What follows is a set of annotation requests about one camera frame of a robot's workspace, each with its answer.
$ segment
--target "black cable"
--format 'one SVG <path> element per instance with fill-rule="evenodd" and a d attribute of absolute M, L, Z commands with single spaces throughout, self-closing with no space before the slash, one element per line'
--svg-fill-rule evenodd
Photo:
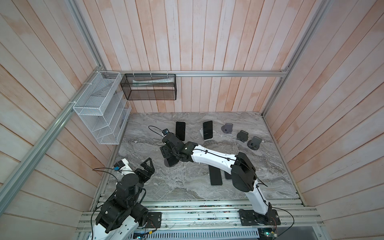
<path fill-rule="evenodd" d="M 267 205 L 267 206 L 269 207 L 269 205 L 266 203 L 266 200 L 263 198 L 263 195 L 261 194 L 258 185 L 256 185 L 256 188 L 257 188 L 257 190 L 258 190 L 260 196 L 262 197 L 264 204 Z M 279 209 L 279 210 L 283 210 L 283 211 L 288 212 L 287 210 L 285 210 L 285 209 L 280 209 L 280 208 L 278 208 L 278 207 L 272 207 L 272 208 L 273 208 L 273 209 Z M 288 214 L 291 215 L 291 217 L 292 217 L 292 219 L 293 219 L 293 222 L 292 222 L 292 224 L 291 224 L 285 231 L 283 231 L 282 233 L 280 233 L 277 237 L 280 237 L 283 233 L 285 233 L 286 231 L 288 231 L 288 230 L 294 225 L 294 223 L 295 223 L 295 218 L 293 217 L 293 215 L 292 215 L 290 212 L 288 212 Z"/>
<path fill-rule="evenodd" d="M 91 215 L 91 230 L 92 230 L 92 240 L 93 240 L 93 225 L 92 225 L 92 218 L 93 218 L 93 214 L 96 212 L 96 210 L 98 210 L 103 204 L 101 204 L 100 206 L 98 206 L 95 211 L 93 211 L 92 215 Z"/>
<path fill-rule="evenodd" d="M 164 137 L 164 136 L 161 135 L 160 133 L 153 131 L 150 127 L 155 127 L 155 126 L 149 125 L 148 128 L 149 128 L 152 132 L 156 133 L 157 135 L 159 135 L 159 136 L 161 136 L 161 137 Z"/>
<path fill-rule="evenodd" d="M 106 172 L 108 174 L 111 174 L 114 178 L 116 178 L 116 181 L 119 181 L 118 178 L 115 175 L 113 175 L 112 173 L 110 173 L 110 172 L 102 171 L 102 170 L 94 170 L 94 169 L 92 169 L 92 171 L 95 171 L 95 172 Z"/>
<path fill-rule="evenodd" d="M 142 188 L 142 189 L 144 189 L 145 192 L 144 192 L 144 195 L 141 197 L 141 200 L 140 200 L 139 204 L 141 204 L 141 202 L 143 201 L 145 195 L 147 194 L 147 190 L 145 188 Z"/>

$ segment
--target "smartphone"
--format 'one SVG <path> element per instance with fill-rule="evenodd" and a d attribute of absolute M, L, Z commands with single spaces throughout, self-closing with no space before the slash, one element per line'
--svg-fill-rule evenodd
<path fill-rule="evenodd" d="M 213 122 L 207 121 L 203 123 L 203 138 L 204 140 L 211 139 L 214 137 Z"/>
<path fill-rule="evenodd" d="M 185 122 L 176 122 L 176 137 L 181 141 L 185 141 Z"/>

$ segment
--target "black mesh basket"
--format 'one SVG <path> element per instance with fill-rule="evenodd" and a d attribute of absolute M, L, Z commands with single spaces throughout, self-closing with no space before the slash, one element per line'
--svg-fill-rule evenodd
<path fill-rule="evenodd" d="M 121 80 L 127 100 L 176 100 L 175 74 L 131 74 Z"/>

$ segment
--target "wooden plank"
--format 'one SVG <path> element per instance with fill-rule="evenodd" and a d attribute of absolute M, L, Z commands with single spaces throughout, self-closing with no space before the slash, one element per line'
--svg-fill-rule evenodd
<path fill-rule="evenodd" d="M 18 167 L 19 161 L 2 152 L 0 152 L 0 159 L 0 183 L 4 183 L 12 171 Z M 92 202 L 92 197 L 75 191 L 37 170 L 32 172 L 28 181 L 23 185 L 22 191 L 79 211 L 89 210 Z"/>
<path fill-rule="evenodd" d="M 33 31 L 36 33 L 36 35 L 39 36 L 41 42 L 44 44 L 49 53 L 55 59 L 55 61 L 60 66 L 61 70 L 64 72 L 66 77 L 70 80 L 75 89 L 79 89 L 81 86 L 80 80 L 75 75 L 67 60 L 65 59 L 65 57 L 63 56 L 63 54 L 47 32 L 43 24 L 41 23 L 41 21 L 38 19 L 37 15 L 32 10 L 29 3 L 26 0 L 18 0 L 14 1 L 14 4 L 17 6 L 18 10 L 23 15 L 24 19 L 28 22 Z"/>
<path fill-rule="evenodd" d="M 202 70 L 213 70 L 222 1 L 207 1 Z M 201 78 L 200 112 L 208 112 L 212 78 Z"/>
<path fill-rule="evenodd" d="M 95 145 L 100 150 L 103 156 L 108 159 L 111 154 L 111 150 L 106 145 L 98 144 L 98 142 L 96 142 L 95 137 L 91 134 L 91 132 L 88 130 L 87 126 L 85 126 L 80 117 L 77 114 L 73 114 L 71 120 L 76 124 L 78 128 L 81 129 L 81 131 L 88 137 L 88 139 L 93 143 L 93 145 Z"/>
<path fill-rule="evenodd" d="M 321 134 L 323 134 L 328 128 L 330 128 L 334 123 L 336 123 L 340 118 L 342 118 L 346 113 L 353 109 L 360 101 L 365 97 L 371 94 L 380 84 L 382 84 L 381 76 L 384 74 L 384 66 L 382 65 L 378 70 L 376 70 L 366 81 L 364 81 L 353 93 L 351 93 L 340 105 L 338 105 L 335 110 L 333 110 L 325 119 L 319 123 L 312 131 L 310 131 L 304 138 L 298 136 L 302 133 L 299 129 L 292 137 L 292 141 L 297 138 L 302 138 L 302 140 L 289 151 L 291 148 L 290 142 L 286 142 L 281 150 L 283 153 L 286 153 L 286 160 L 290 161 L 296 155 L 298 155 L 302 150 L 304 150 L 309 144 L 311 144 L 315 139 L 317 139 Z"/>
<path fill-rule="evenodd" d="M 207 1 L 193 1 L 193 24 L 192 24 L 192 70 L 202 70 L 204 52 L 205 14 L 207 12 Z M 191 112 L 199 112 L 201 78 L 192 78 L 191 89 Z"/>
<path fill-rule="evenodd" d="M 112 47 L 116 54 L 120 68 L 123 71 L 131 70 L 131 64 L 128 59 L 127 51 L 122 41 L 120 30 L 110 1 L 96 0 L 101 18 L 103 19 L 105 29 L 108 33 Z"/>
<path fill-rule="evenodd" d="M 181 98 L 182 98 L 182 111 L 190 112 L 192 103 L 192 78 L 182 77 L 181 78 Z"/>
<path fill-rule="evenodd" d="M 67 42 L 65 36 L 61 32 L 59 26 L 57 25 L 55 19 L 48 10 L 48 7 L 43 1 L 29 0 L 28 3 L 32 7 L 33 11 L 36 13 L 41 23 L 60 49 L 61 53 L 67 60 L 68 64 L 71 66 L 72 70 L 78 77 L 78 79 L 87 79 L 87 75 L 84 72 L 79 60 L 77 59 L 75 53 L 71 49 L 71 46 Z"/>
<path fill-rule="evenodd" d="M 213 70 L 223 70 L 225 54 L 228 46 L 229 33 L 231 29 L 233 12 L 235 10 L 235 1 L 225 0 L 223 1 L 220 23 L 218 27 L 215 61 Z M 216 111 L 218 95 L 220 90 L 221 78 L 214 77 L 211 82 L 211 92 L 209 97 L 208 111 Z"/>
<path fill-rule="evenodd" d="M 271 91 L 271 88 L 272 88 L 273 84 L 276 82 L 276 79 L 278 79 L 278 78 L 268 77 L 266 79 L 265 84 L 264 84 L 264 86 L 260 92 L 260 95 L 259 95 L 257 102 L 255 104 L 255 107 L 253 109 L 254 112 L 259 112 L 259 113 L 263 112 L 263 108 L 262 108 L 263 103 L 268 101 L 268 98 L 267 98 L 268 93 Z"/>
<path fill-rule="evenodd" d="M 164 1 L 150 1 L 153 29 L 156 40 L 157 56 L 159 58 L 160 70 L 170 69 L 170 56 L 168 47 L 167 22 L 165 15 Z M 159 93 L 159 98 L 164 98 L 162 92 Z M 167 112 L 167 106 L 164 100 L 157 100 L 157 107 L 160 113 Z M 167 101 L 169 111 L 174 108 L 173 101 Z"/>
<path fill-rule="evenodd" d="M 307 17 L 314 5 L 315 0 L 304 0 L 299 12 L 296 15 L 295 20 L 293 21 L 293 24 L 291 28 L 289 29 L 289 33 L 287 37 L 284 40 L 283 46 L 281 47 L 281 50 L 276 58 L 275 63 L 273 64 L 272 69 L 278 70 L 282 69 L 283 63 L 285 59 L 288 56 L 288 53 L 290 49 L 293 46 L 293 43 L 298 38 L 299 32 L 302 29 L 305 21 L 307 20 Z"/>
<path fill-rule="evenodd" d="M 89 64 L 91 65 L 91 72 L 92 72 L 94 70 L 94 68 L 97 67 L 97 63 L 96 63 L 96 59 L 93 57 L 91 49 L 89 48 L 89 46 L 85 40 L 85 36 L 81 33 L 80 28 L 78 27 L 76 20 L 75 20 L 74 16 L 72 15 L 71 10 L 69 9 L 69 6 L 63 1 L 59 1 L 58 3 L 60 5 L 60 8 L 61 8 L 64 16 L 65 16 L 65 19 L 68 21 L 73 33 L 76 36 L 77 41 L 79 42 L 81 48 L 84 51 L 85 56 L 87 57 Z"/>
<path fill-rule="evenodd" d="M 240 102 L 241 102 L 241 99 L 243 97 L 243 93 L 244 93 L 244 90 L 245 90 L 247 83 L 248 83 L 248 77 L 241 77 L 240 78 L 240 82 L 239 82 L 239 86 L 237 88 L 235 100 L 233 102 L 233 107 L 232 107 L 233 112 L 239 111 L 238 108 L 240 106 Z"/>
<path fill-rule="evenodd" d="M 108 33 L 105 29 L 103 19 L 101 18 L 98 6 L 95 0 L 83 0 L 85 7 L 89 13 L 89 16 L 93 22 L 93 26 L 100 39 L 101 45 L 103 46 L 104 52 L 108 58 L 109 64 L 112 69 L 109 70 L 121 70 L 120 62 L 115 54 L 111 40 L 108 37 Z"/>
<path fill-rule="evenodd" d="M 94 197 L 94 194 L 97 189 L 95 185 L 93 185 L 92 183 L 82 178 L 81 175 L 75 174 L 65 166 L 61 165 L 59 162 L 50 158 L 48 155 L 44 155 L 44 157 L 41 159 L 39 164 L 36 166 L 36 170 L 92 199 Z M 26 192 L 31 191 L 31 193 L 34 194 L 32 190 L 25 189 L 25 191 Z M 88 202 L 89 199 L 87 200 L 86 197 L 78 196 L 74 198 L 74 200 L 76 199 L 83 200 L 83 201 L 79 200 L 80 201 L 79 203 L 82 203 L 81 208 L 79 208 L 79 210 L 83 210 L 84 208 L 87 208 L 89 206 L 89 202 Z"/>
<path fill-rule="evenodd" d="M 104 63 L 106 70 L 112 70 L 111 64 L 109 63 L 109 59 L 107 57 L 107 54 L 103 48 L 103 45 L 101 44 L 100 38 L 96 32 L 96 29 L 93 25 L 91 17 L 89 16 L 89 13 L 88 13 L 87 7 L 85 6 L 84 1 L 78 0 L 77 5 L 79 7 L 79 10 L 80 10 L 81 15 L 84 19 L 85 24 L 88 27 L 88 31 L 89 31 L 90 35 L 92 36 L 92 39 L 95 43 L 95 46 L 96 46 L 97 50 L 99 51 L 101 60 Z"/>
<path fill-rule="evenodd" d="M 249 53 L 247 56 L 247 60 L 245 62 L 244 70 L 251 70 L 253 63 L 255 61 L 257 52 L 259 50 L 260 43 L 262 41 L 262 37 L 264 35 L 264 31 L 266 29 L 268 20 L 270 18 L 272 8 L 274 6 L 275 1 L 264 1 L 262 11 L 260 13 L 260 17 L 257 23 L 257 27 L 255 30 L 255 34 L 253 36 L 252 44 L 249 49 Z M 233 105 L 233 111 L 245 111 L 249 102 L 249 98 L 251 97 L 252 91 L 255 87 L 257 78 L 242 78 L 240 80 L 239 85 L 245 86 L 244 90 L 242 87 L 238 89 L 238 94 L 236 94 L 235 102 Z"/>
<path fill-rule="evenodd" d="M 264 31 L 266 29 L 266 25 L 268 23 L 269 17 L 271 15 L 271 11 L 273 8 L 275 1 L 264 1 L 263 8 L 260 13 L 259 20 L 257 22 L 255 34 L 253 35 L 251 47 L 249 49 L 247 59 L 245 61 L 244 70 L 251 70 L 253 62 L 255 61 L 255 57 L 257 51 L 260 46 L 260 42 L 262 40 Z"/>
<path fill-rule="evenodd" d="M 384 209 L 365 212 L 348 217 L 326 220 L 324 223 L 333 239 L 384 235 L 380 222 L 384 220 Z"/>
<path fill-rule="evenodd" d="M 380 135 L 297 183 L 302 193 L 352 172 L 384 156 L 384 136 Z"/>
<path fill-rule="evenodd" d="M 4 141 L 1 141 L 0 151 L 21 161 L 32 146 L 1 125 L 0 132 L 4 137 Z M 47 155 L 42 158 L 36 170 L 90 197 L 93 197 L 96 191 L 96 186 L 74 174 Z"/>
<path fill-rule="evenodd" d="M 341 198 L 384 182 L 384 157 L 342 177 L 303 193 L 308 205 L 315 206 Z"/>
<path fill-rule="evenodd" d="M 0 123 L 34 145 L 45 129 L 0 94 Z"/>
<path fill-rule="evenodd" d="M 351 80 L 348 75 L 351 74 L 351 76 L 359 76 L 360 71 L 363 69 L 363 66 L 369 65 L 371 60 L 375 61 L 377 60 L 379 62 L 379 66 L 383 63 L 383 60 L 379 56 L 375 56 L 375 51 L 378 51 L 379 55 L 383 51 L 383 45 L 384 43 L 381 42 L 377 48 L 372 51 L 372 54 L 369 55 L 362 63 L 361 60 L 359 61 L 359 57 L 365 57 L 368 55 L 366 52 L 371 51 L 371 47 L 376 45 L 377 40 L 373 43 L 369 41 L 369 47 L 367 46 L 360 46 L 360 44 L 355 48 L 355 50 L 350 54 L 350 56 L 344 61 L 344 63 L 340 66 L 340 68 L 335 72 L 335 74 L 329 79 L 329 81 L 324 84 L 324 86 L 319 90 L 319 92 L 315 95 L 315 97 L 310 101 L 310 103 L 303 109 L 303 111 L 299 114 L 299 116 L 295 119 L 295 121 L 291 124 L 291 126 L 287 129 L 289 131 L 288 133 L 292 135 L 297 131 L 298 128 L 302 127 L 304 123 L 315 113 L 317 109 L 326 101 L 327 98 L 329 98 L 333 91 L 336 90 L 336 88 L 340 88 L 340 85 L 345 80 L 345 84 L 350 82 Z M 371 68 L 368 68 L 366 71 L 361 72 L 361 75 L 367 78 L 370 73 L 372 72 Z"/>
<path fill-rule="evenodd" d="M 180 66 L 181 70 L 192 69 L 193 2 L 179 1 Z M 181 78 L 182 111 L 192 107 L 192 78 Z"/>
<path fill-rule="evenodd" d="M 357 149 L 366 142 L 379 136 L 384 132 L 384 126 L 381 124 L 383 116 L 384 108 L 381 108 L 305 164 L 293 170 L 292 174 L 294 175 L 295 180 L 297 182 L 303 180 Z M 290 162 L 288 163 L 288 166 L 291 169 L 294 169 L 295 167 L 290 164 Z"/>
<path fill-rule="evenodd" d="M 133 38 L 135 39 L 137 53 L 140 59 L 142 70 L 149 70 L 149 63 L 144 45 L 143 34 L 140 27 L 139 15 L 137 13 L 135 0 L 125 0 L 128 18 L 131 24 Z"/>
<path fill-rule="evenodd" d="M 298 14 L 298 11 L 301 7 L 302 2 L 303 2 L 302 0 L 290 0 L 288 2 L 284 11 L 284 15 L 282 16 L 279 26 L 277 28 L 277 31 L 273 37 L 273 41 L 270 44 L 267 55 L 265 56 L 265 60 L 263 61 L 263 65 L 261 68 L 262 70 L 269 70 L 273 68 L 276 58 Z M 274 77 L 258 78 L 258 82 L 255 85 L 256 89 L 254 89 L 254 93 L 256 94 L 254 94 L 254 96 L 250 98 L 250 101 L 247 106 L 248 111 L 251 111 L 252 106 L 253 106 L 253 111 L 258 111 L 258 112 L 260 111 L 261 105 L 264 102 L 265 97 L 268 94 L 274 80 L 275 80 Z"/>
<path fill-rule="evenodd" d="M 382 208 L 384 184 L 316 206 L 323 220 Z"/>
<path fill-rule="evenodd" d="M 164 1 L 169 42 L 170 69 L 180 70 L 179 13 L 177 0 Z"/>
<path fill-rule="evenodd" d="M 292 123 L 293 119 L 298 116 L 298 112 L 303 110 L 303 105 L 308 104 L 310 99 L 315 95 L 314 92 L 317 92 L 325 83 L 324 75 L 322 75 L 322 72 L 324 73 L 324 70 L 327 68 L 327 64 L 334 59 L 336 56 L 336 53 L 340 50 L 340 54 L 349 54 L 351 50 L 348 52 L 343 52 L 344 49 L 341 49 L 344 43 L 347 41 L 348 38 L 350 38 L 351 34 L 354 32 L 356 27 L 359 25 L 361 20 L 364 18 L 364 16 L 369 11 L 369 8 L 373 5 L 374 2 L 358 2 L 356 6 L 352 9 L 351 13 L 348 15 L 344 23 L 341 25 L 338 32 L 335 34 L 329 45 L 325 48 L 322 55 L 319 57 L 317 62 L 315 63 L 315 66 L 309 71 L 308 75 L 303 80 L 302 84 L 300 85 L 298 91 L 298 94 L 294 95 L 291 98 L 291 102 L 293 102 L 290 105 L 297 105 L 300 104 L 300 106 L 295 107 L 292 110 L 292 107 L 287 107 L 288 110 L 284 109 L 284 111 L 281 113 L 279 118 L 287 118 L 283 124 L 280 126 L 278 131 L 275 133 L 276 139 L 279 139 L 280 136 L 284 133 L 284 131 L 288 128 L 289 124 Z"/>
<path fill-rule="evenodd" d="M 274 124 L 282 110 L 287 105 L 287 100 L 291 99 L 294 95 L 295 91 L 304 80 L 304 77 L 313 67 L 356 2 L 357 1 L 355 0 L 345 2 L 336 1 L 333 3 L 320 28 L 317 30 L 312 38 L 312 41 L 307 46 L 306 51 L 298 61 L 298 66 L 301 66 L 300 70 L 296 69 L 291 72 L 290 79 L 287 81 L 287 86 L 289 87 L 280 91 L 267 115 L 267 121 L 269 122 L 273 133 L 275 133 L 278 127 L 280 127 L 277 127 Z"/>
<path fill-rule="evenodd" d="M 84 50 L 80 46 L 80 43 L 78 42 L 73 30 L 71 29 L 71 26 L 69 25 L 66 17 L 64 16 L 64 13 L 62 12 L 60 5 L 58 4 L 57 1 L 53 1 L 53 0 L 45 0 L 44 2 L 45 2 L 45 5 L 48 7 L 48 10 L 50 11 L 52 17 L 54 18 L 57 25 L 59 26 L 64 37 L 66 38 L 68 44 L 70 45 L 73 53 L 78 59 L 81 67 L 84 70 L 85 75 L 88 76 L 87 73 L 91 73 L 93 71 L 93 68 L 91 67 L 91 64 L 88 62 L 87 56 L 85 55 Z"/>
<path fill-rule="evenodd" d="M 89 151 L 93 156 L 97 158 L 104 166 L 107 164 L 108 159 L 100 152 L 99 149 L 92 143 L 91 140 L 81 131 L 81 129 L 71 120 L 65 125 L 68 133 L 71 133 L 79 144 L 82 144 L 85 148 L 83 151 Z"/>
<path fill-rule="evenodd" d="M 61 111 L 61 108 L 55 103 L 53 99 L 49 97 L 49 95 L 41 88 L 39 84 L 28 74 L 27 71 L 14 59 L 14 57 L 3 47 L 0 45 L 0 64 L 1 66 L 1 76 L 2 84 L 5 84 L 5 81 L 10 78 L 10 74 L 15 78 L 15 81 L 18 80 L 19 83 L 28 90 L 53 116 L 57 116 L 57 114 Z"/>
<path fill-rule="evenodd" d="M 244 24 L 243 35 L 242 35 L 240 46 L 237 53 L 234 70 L 244 69 L 245 61 L 247 60 L 247 55 L 251 47 L 253 35 L 256 30 L 256 26 L 259 20 L 260 12 L 262 10 L 263 2 L 264 1 L 262 0 L 250 2 L 247 18 Z M 226 112 L 237 111 L 238 104 L 240 103 L 242 93 L 244 92 L 244 88 L 245 88 L 244 79 L 247 79 L 247 78 L 235 77 L 231 79 L 231 83 L 229 86 L 230 90 L 228 91 L 228 96 L 225 103 L 224 111 Z"/>
<path fill-rule="evenodd" d="M 348 97 L 349 94 L 352 93 L 352 91 L 355 89 L 356 85 L 360 85 L 362 81 L 364 81 L 376 68 L 377 65 L 380 65 L 384 62 L 384 58 L 378 59 L 379 56 L 381 56 L 382 52 L 384 51 L 384 48 L 382 50 L 377 49 L 377 51 L 373 51 L 372 55 L 368 56 L 360 65 L 357 67 L 352 74 L 348 77 L 347 80 L 343 82 L 343 84 L 340 85 L 340 87 L 330 96 L 329 101 L 325 101 L 324 104 L 318 109 L 317 112 L 314 113 L 314 117 L 320 118 L 322 120 L 323 118 L 321 115 L 317 114 L 318 112 L 321 114 L 324 114 L 327 116 L 332 110 L 334 110 L 345 98 Z M 314 152 L 313 154 L 318 153 L 321 151 L 322 148 L 318 149 L 318 151 Z M 298 154 L 296 157 L 292 159 L 292 165 L 295 165 L 296 159 L 298 159 L 299 155 L 304 155 L 303 153 Z"/>
<path fill-rule="evenodd" d="M 71 227 L 77 226 L 82 215 L 81 211 L 22 191 L 18 192 L 5 213 Z"/>
<path fill-rule="evenodd" d="M 0 36 L 1 44 L 30 73 L 30 75 L 41 85 L 49 96 L 54 99 L 57 105 L 60 107 L 65 106 L 65 104 L 69 101 L 69 98 L 39 63 L 33 53 L 7 24 L 3 17 L 0 17 L 0 29 L 3 32 Z"/>
<path fill-rule="evenodd" d="M 131 70 L 141 70 L 139 54 L 124 1 L 111 0 L 111 6 L 127 53 Z"/>
<path fill-rule="evenodd" d="M 68 148 L 66 148 L 63 144 L 58 141 L 55 141 L 52 146 L 48 149 L 47 155 L 86 179 L 88 182 L 97 186 L 101 179 L 100 174 L 92 171 L 92 168 L 100 167 L 99 164 L 94 163 L 86 163 L 86 159 L 84 161 L 73 154 Z"/>
<path fill-rule="evenodd" d="M 76 228 L 33 219 L 3 214 L 0 217 L 0 238 L 18 240 L 35 238 L 40 240 L 68 240 Z"/>
<path fill-rule="evenodd" d="M 236 1 L 235 3 L 223 70 L 234 70 L 235 68 L 249 7 L 250 1 Z M 235 90 L 235 86 L 230 90 L 230 84 L 231 78 L 221 79 L 216 105 L 216 111 L 218 112 L 224 111 L 228 93 L 237 90 Z"/>
<path fill-rule="evenodd" d="M 156 41 L 154 36 L 152 17 L 149 1 L 136 2 L 137 13 L 140 19 L 141 31 L 144 39 L 145 49 L 150 70 L 159 70 L 159 60 L 157 58 Z"/>
<path fill-rule="evenodd" d="M 80 87 L 80 82 L 76 79 L 75 87 L 59 65 L 50 55 L 43 43 L 39 40 L 38 36 L 33 32 L 30 25 L 23 18 L 23 15 L 17 10 L 17 7 L 11 1 L 2 1 L 0 4 L 0 14 L 7 21 L 9 26 L 20 37 L 23 43 L 31 50 L 40 64 L 50 74 L 55 83 L 62 89 L 65 95 L 70 99 L 76 92 L 75 87 Z"/>

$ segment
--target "wooden wall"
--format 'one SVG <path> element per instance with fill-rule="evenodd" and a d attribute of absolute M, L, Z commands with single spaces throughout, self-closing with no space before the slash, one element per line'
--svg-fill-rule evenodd
<path fill-rule="evenodd" d="M 97 66 L 65 1 L 0 1 L 0 185 Z M 73 116 L 0 217 L 0 239 L 65 239 L 111 150 Z"/>
<path fill-rule="evenodd" d="M 383 0 L 335 1 L 266 115 L 334 239 L 384 238 L 383 13 Z"/>
<path fill-rule="evenodd" d="M 317 0 L 77 0 L 108 70 L 284 69 Z M 137 112 L 262 112 L 278 78 L 179 78 Z"/>

